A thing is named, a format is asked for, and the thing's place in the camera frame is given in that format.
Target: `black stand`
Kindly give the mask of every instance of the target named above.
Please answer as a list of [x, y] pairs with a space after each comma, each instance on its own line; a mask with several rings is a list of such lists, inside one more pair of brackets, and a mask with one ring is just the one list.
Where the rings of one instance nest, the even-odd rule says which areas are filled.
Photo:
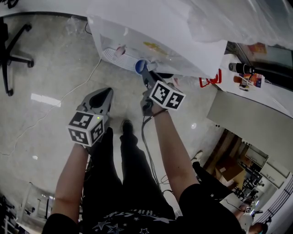
[[0, 17], [0, 34], [1, 34], [1, 37], [0, 37], [0, 65], [2, 65], [4, 86], [5, 86], [5, 91], [8, 94], [8, 96], [13, 95], [13, 89], [10, 89], [10, 90], [8, 89], [7, 65], [10, 65], [11, 61], [15, 61], [15, 62], [20, 62], [20, 63], [27, 63], [27, 66], [29, 68], [32, 68], [34, 66], [33, 59], [31, 59], [31, 60], [24, 59], [24, 58], [21, 59], [21, 58], [13, 57], [10, 55], [11, 50], [15, 46], [17, 40], [19, 39], [19, 37], [21, 36], [23, 31], [26, 30], [28, 32], [31, 30], [31, 28], [32, 28], [31, 25], [25, 24], [21, 28], [21, 30], [19, 30], [19, 32], [16, 34], [16, 36], [13, 38], [13, 40], [11, 41], [11, 43], [9, 44], [9, 46], [6, 49], [5, 41], [8, 40], [8, 27], [7, 27], [7, 24], [4, 23], [3, 18]]

